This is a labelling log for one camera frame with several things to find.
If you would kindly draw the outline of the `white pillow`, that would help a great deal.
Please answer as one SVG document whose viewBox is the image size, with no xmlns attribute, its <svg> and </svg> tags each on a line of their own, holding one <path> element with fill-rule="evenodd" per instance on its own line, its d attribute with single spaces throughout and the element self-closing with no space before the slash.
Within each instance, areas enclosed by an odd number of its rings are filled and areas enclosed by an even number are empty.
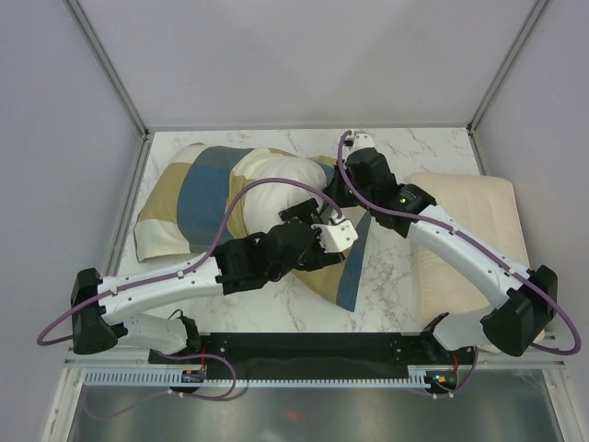
<svg viewBox="0 0 589 442">
<path fill-rule="evenodd" d="M 235 168 L 234 173 L 247 183 L 268 178 L 288 179 L 303 183 L 313 189 L 323 190 L 327 175 L 316 162 L 300 157 L 263 152 L 248 154 Z M 241 199 L 242 216 L 249 234 L 267 233 L 282 222 L 279 213 L 310 198 L 322 204 L 322 200 L 305 189 L 289 184 L 268 183 L 255 187 Z"/>
</svg>

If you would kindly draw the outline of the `blue beige checkered pillowcase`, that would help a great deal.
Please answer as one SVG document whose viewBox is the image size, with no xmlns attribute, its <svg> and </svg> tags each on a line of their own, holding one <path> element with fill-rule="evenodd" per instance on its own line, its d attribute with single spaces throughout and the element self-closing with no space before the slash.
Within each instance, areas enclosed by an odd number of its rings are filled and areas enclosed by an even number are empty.
<svg viewBox="0 0 589 442">
<path fill-rule="evenodd" d="M 180 149 L 150 192 L 135 222 L 137 260 L 200 254 L 208 250 L 216 236 L 227 241 L 248 235 L 242 216 L 244 196 L 232 214 L 225 210 L 249 184 L 234 173 L 234 168 L 251 152 L 295 157 L 273 148 L 239 149 L 197 143 Z M 307 159 L 326 172 L 325 190 L 334 175 L 335 159 Z"/>
</svg>

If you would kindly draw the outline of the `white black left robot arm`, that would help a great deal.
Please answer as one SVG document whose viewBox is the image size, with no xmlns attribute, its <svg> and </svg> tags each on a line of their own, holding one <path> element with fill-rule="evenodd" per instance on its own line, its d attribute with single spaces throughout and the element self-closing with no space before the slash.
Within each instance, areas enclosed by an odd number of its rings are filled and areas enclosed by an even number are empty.
<svg viewBox="0 0 589 442">
<path fill-rule="evenodd" d="M 93 355 L 126 344 L 193 362 L 202 350 L 195 322 L 154 317 L 150 310 L 258 290 L 293 270 L 314 272 L 343 262 L 357 238 L 353 224 L 337 215 L 322 223 L 317 208 L 309 199 L 288 209 L 269 232 L 230 239 L 179 268 L 128 277 L 80 271 L 71 295 L 74 353 Z"/>
</svg>

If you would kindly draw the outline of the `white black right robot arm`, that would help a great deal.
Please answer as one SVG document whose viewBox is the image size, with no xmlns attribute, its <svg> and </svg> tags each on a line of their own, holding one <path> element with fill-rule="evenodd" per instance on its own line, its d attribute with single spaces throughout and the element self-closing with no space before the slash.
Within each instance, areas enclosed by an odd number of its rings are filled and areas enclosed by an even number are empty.
<svg viewBox="0 0 589 442">
<path fill-rule="evenodd" d="M 486 298 L 482 308 L 432 318 L 420 342 L 429 362 L 442 363 L 464 347 L 520 356 L 552 321 L 558 277 L 549 267 L 532 270 L 476 239 L 426 190 L 397 182 L 375 148 L 339 153 L 327 194 L 341 207 L 361 206 L 381 227 L 427 249 Z"/>
</svg>

